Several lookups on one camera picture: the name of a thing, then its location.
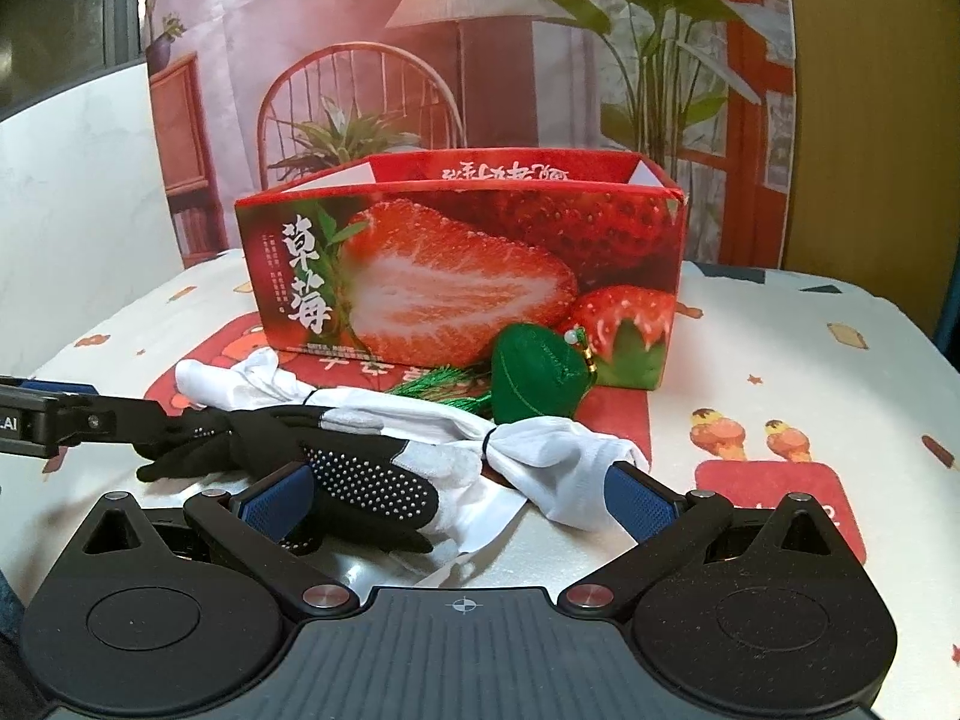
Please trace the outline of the black dotted grip glove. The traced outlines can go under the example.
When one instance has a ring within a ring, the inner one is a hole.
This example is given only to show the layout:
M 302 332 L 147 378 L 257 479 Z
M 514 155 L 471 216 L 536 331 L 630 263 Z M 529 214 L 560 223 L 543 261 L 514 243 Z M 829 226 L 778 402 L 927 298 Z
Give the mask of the black dotted grip glove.
M 217 408 L 176 416 L 189 433 L 160 445 L 135 445 L 143 483 L 243 472 L 251 484 L 286 463 L 313 470 L 313 508 L 280 544 L 307 553 L 326 536 L 384 551 L 427 554 L 427 528 L 439 514 L 439 493 L 398 465 L 406 440 L 334 431 L 319 406 Z

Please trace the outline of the white cloth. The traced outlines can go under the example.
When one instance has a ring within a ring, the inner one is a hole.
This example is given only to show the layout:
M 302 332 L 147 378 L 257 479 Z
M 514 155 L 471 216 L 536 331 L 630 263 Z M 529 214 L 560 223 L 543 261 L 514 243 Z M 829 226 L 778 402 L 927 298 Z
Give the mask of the white cloth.
M 439 493 L 438 511 L 421 528 L 433 544 L 452 541 L 469 528 L 485 466 L 553 523 L 600 532 L 612 527 L 604 481 L 613 463 L 641 472 L 651 463 L 628 439 L 594 433 L 574 419 L 537 416 L 494 424 L 451 405 L 337 385 L 311 388 L 281 369 L 275 351 L 260 348 L 235 366 L 184 359 L 174 367 L 179 394 L 200 406 L 226 411 L 257 406 L 309 406 L 314 422 L 336 436 L 384 436 L 402 440 L 398 465 L 426 479 Z

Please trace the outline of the printed room scene backdrop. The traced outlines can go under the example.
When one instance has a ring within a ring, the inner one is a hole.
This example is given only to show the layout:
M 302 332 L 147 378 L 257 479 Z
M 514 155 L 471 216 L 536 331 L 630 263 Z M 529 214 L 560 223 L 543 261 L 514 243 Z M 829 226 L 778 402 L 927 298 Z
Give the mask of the printed room scene backdrop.
M 235 203 L 366 154 L 638 151 L 685 190 L 685 254 L 775 266 L 794 162 L 791 0 L 140 0 L 185 263 Z

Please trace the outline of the green fabric sachet with tassel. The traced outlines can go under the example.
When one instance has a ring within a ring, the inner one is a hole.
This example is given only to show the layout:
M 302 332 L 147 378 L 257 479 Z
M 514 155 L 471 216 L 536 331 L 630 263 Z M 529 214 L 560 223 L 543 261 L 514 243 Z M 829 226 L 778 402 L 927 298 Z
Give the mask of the green fabric sachet with tassel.
M 555 332 L 534 323 L 513 323 L 494 339 L 488 362 L 441 366 L 391 388 L 391 394 L 454 406 L 493 422 L 540 416 L 573 418 L 597 376 L 586 330 Z

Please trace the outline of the cartoon bear tablecloth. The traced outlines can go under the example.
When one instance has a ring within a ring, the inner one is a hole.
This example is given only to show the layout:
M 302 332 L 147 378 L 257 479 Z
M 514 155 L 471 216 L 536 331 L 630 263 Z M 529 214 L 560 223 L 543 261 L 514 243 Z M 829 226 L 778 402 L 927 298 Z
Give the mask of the cartoon bear tablecloth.
M 633 440 L 677 491 L 706 486 L 752 507 L 811 491 L 895 619 L 898 649 L 875 711 L 958 718 L 958 372 L 896 305 L 852 284 L 781 271 L 708 277 L 684 265 L 677 309 L 661 387 L 594 388 L 578 419 Z M 265 344 L 259 325 L 242 252 L 231 250 L 13 375 L 177 410 L 187 401 L 172 367 L 233 366 Z M 2 569 L 21 598 L 107 489 L 130 489 L 146 507 L 199 487 L 151 491 L 135 479 L 139 463 L 116 445 L 70 450 L 50 472 L 2 455 Z M 528 505 L 449 583 L 555 595 L 630 546 L 620 528 L 578 533 Z

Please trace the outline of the white marble board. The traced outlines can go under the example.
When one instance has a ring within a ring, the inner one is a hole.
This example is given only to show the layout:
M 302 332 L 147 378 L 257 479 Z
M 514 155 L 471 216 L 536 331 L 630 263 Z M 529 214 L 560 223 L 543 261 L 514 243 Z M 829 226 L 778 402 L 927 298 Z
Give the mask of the white marble board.
M 43 366 L 181 271 L 143 64 L 2 122 L 5 374 Z

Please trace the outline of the red strawberry cardboard box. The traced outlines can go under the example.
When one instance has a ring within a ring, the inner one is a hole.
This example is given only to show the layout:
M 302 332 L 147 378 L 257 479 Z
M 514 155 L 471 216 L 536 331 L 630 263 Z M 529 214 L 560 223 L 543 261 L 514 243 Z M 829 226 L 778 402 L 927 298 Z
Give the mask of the red strawberry cardboard box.
M 513 323 L 579 330 L 608 387 L 658 387 L 686 198 L 641 154 L 373 154 L 236 203 L 268 343 L 415 367 L 487 359 Z

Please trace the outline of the blue curtain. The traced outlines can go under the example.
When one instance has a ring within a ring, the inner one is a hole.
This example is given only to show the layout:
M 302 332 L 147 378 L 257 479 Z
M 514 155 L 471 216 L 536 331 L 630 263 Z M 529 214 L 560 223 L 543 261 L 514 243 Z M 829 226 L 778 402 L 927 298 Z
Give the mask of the blue curtain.
M 955 252 L 946 297 L 932 333 L 932 343 L 960 371 L 960 245 Z

